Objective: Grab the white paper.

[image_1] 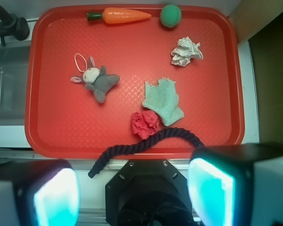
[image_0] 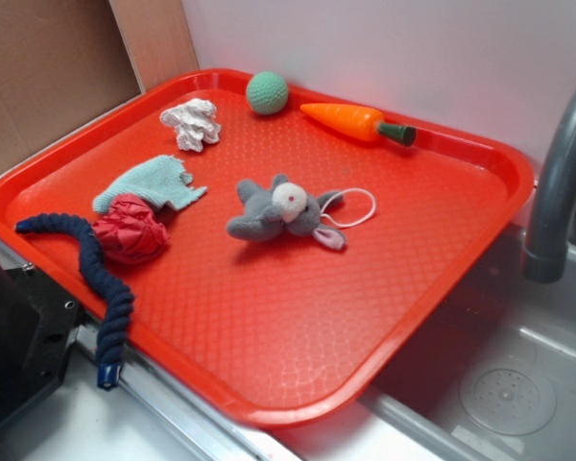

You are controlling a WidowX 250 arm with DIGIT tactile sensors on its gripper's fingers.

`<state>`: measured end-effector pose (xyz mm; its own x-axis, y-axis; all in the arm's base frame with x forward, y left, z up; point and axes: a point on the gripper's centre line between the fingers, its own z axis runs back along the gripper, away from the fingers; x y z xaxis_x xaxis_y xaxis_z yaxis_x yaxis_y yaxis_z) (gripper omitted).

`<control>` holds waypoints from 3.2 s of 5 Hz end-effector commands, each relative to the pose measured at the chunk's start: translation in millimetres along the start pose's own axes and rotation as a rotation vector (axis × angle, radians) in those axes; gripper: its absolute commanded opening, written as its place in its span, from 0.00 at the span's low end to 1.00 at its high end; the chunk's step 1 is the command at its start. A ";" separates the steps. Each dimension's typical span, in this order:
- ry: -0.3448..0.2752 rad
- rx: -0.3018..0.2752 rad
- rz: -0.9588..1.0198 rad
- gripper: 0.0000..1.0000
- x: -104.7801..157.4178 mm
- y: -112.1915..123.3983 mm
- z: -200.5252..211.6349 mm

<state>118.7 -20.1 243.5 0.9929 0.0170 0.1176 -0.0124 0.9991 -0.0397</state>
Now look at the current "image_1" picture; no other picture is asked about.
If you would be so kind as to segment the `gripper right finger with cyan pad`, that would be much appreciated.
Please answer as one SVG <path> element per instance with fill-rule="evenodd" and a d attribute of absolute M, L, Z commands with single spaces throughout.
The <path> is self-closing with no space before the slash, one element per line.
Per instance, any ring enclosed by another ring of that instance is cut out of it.
<path fill-rule="evenodd" d="M 187 186 L 203 226 L 283 226 L 283 144 L 196 148 Z"/>

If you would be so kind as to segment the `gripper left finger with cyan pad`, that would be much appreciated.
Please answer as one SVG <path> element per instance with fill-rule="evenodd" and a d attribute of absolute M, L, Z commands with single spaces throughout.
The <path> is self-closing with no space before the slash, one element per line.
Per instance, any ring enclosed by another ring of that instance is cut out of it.
<path fill-rule="evenodd" d="M 63 159 L 0 163 L 0 226 L 74 226 L 77 173 Z"/>

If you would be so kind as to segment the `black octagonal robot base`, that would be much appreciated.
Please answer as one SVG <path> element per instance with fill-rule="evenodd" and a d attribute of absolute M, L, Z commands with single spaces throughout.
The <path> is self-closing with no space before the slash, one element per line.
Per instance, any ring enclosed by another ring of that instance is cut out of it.
<path fill-rule="evenodd" d="M 111 226 L 196 226 L 187 179 L 167 160 L 129 160 L 105 186 Z"/>

